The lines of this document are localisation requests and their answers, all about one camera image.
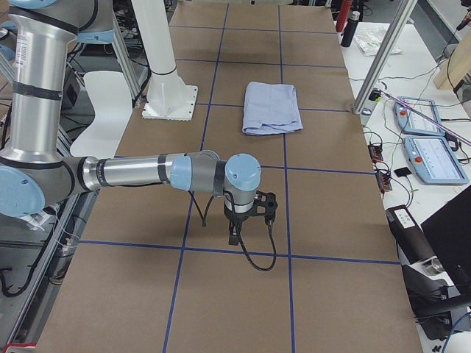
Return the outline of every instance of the label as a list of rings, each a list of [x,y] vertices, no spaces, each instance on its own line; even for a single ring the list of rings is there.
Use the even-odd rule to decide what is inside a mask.
[[[17,68],[26,68],[26,56],[28,53],[28,37],[19,35],[16,39],[15,65]]]
[[[395,210],[394,213],[396,213],[397,219],[399,219],[399,222],[403,225],[404,229],[415,226],[414,221],[412,221],[411,216],[406,210]]]

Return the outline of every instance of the light blue towel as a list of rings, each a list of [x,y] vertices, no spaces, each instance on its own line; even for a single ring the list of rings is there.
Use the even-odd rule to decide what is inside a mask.
[[[272,135],[302,129],[293,85],[251,82],[245,91],[244,124],[248,135]]]

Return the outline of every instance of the metal pole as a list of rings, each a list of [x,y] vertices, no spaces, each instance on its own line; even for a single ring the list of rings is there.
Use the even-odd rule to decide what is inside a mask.
[[[404,26],[407,23],[409,16],[414,9],[417,0],[402,0],[399,8],[397,9],[396,15],[392,20],[391,25],[389,26],[388,32],[384,36],[384,40],[381,44],[381,47],[376,54],[373,64],[368,71],[365,82],[361,86],[360,92],[358,93],[355,104],[353,105],[353,113],[360,114],[363,106],[368,99],[369,94],[374,88],[378,77],[381,74],[381,71],[388,60],[388,56],[391,53],[392,48],[394,47],[397,39],[399,38],[401,32],[403,31]]]
[[[114,29],[114,41],[113,41],[113,49],[116,53],[116,58],[118,59],[118,63],[121,66],[123,71],[124,78],[126,79],[127,85],[130,88],[132,97],[134,99],[138,98],[138,94],[140,91],[138,79],[135,75],[134,68],[131,64],[131,60],[129,59],[129,52],[127,51],[126,44],[124,43],[124,39],[121,35],[121,30],[119,29],[118,21],[116,20],[116,16],[113,13],[113,29]]]

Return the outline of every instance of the white plastic bag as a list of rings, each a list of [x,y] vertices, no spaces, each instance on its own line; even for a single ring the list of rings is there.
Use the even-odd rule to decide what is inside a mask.
[[[384,27],[358,29],[355,33],[355,42],[367,57],[376,55],[383,42],[386,31],[387,28]],[[401,49],[393,48],[391,54],[399,54],[401,52]]]

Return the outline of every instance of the silver robot arm segment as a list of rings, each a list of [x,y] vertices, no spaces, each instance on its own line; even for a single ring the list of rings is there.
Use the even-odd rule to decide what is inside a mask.
[[[275,195],[257,191],[261,167],[248,154],[237,154],[227,162],[211,151],[108,160],[59,155],[68,44],[112,42],[112,1],[10,0],[10,4],[18,40],[10,139],[0,151],[0,213],[13,217],[37,213],[71,195],[103,187],[170,184],[225,196],[230,243],[237,244],[242,222],[249,217],[264,216],[272,226]]]

